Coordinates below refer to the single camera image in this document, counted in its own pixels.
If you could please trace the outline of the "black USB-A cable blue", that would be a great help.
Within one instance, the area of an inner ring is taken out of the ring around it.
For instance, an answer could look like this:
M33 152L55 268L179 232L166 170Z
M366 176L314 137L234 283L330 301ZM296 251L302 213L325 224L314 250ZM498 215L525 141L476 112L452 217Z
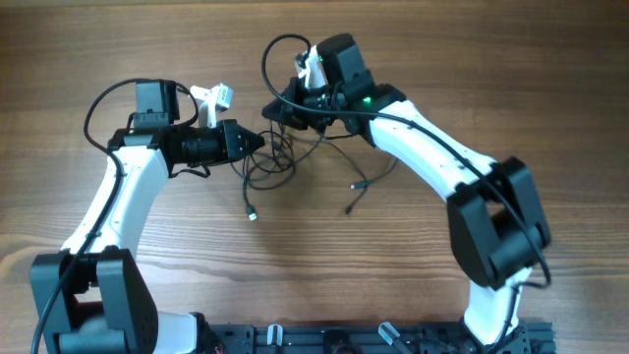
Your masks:
M249 190L272 191L286 185L296 175L297 166L323 141L323 137L318 136L303 154L296 155L295 143L298 139L288 133L286 125L271 122L259 135L264 138L266 146L245 157L239 166L230 164L232 171L242 180L245 214L250 221L256 221L258 213L250 201Z

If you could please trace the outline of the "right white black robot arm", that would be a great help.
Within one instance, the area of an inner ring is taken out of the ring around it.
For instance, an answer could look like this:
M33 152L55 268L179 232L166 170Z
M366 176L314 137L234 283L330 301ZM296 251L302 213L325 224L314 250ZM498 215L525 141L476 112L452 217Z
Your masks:
M502 162L465 147L433 125L398 88L377 83L354 37L339 33L308 44L297 74L264 118L325 133L342 121L411 168L445 201L452 254L471 282L463 325L486 353L515 338L525 287L545 289L551 273L543 249L551 235L535 181L525 163Z

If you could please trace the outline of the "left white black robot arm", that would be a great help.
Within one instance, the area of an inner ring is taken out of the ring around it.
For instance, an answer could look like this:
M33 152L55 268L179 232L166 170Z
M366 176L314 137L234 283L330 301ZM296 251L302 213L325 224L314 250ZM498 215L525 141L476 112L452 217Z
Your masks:
M136 108L102 147L107 167L75 232L37 256L30 284L38 312L30 349L51 353L222 353L200 313L156 308L136 263L151 206L167 181L201 178L259 149L261 136L223 120L233 91L137 79Z

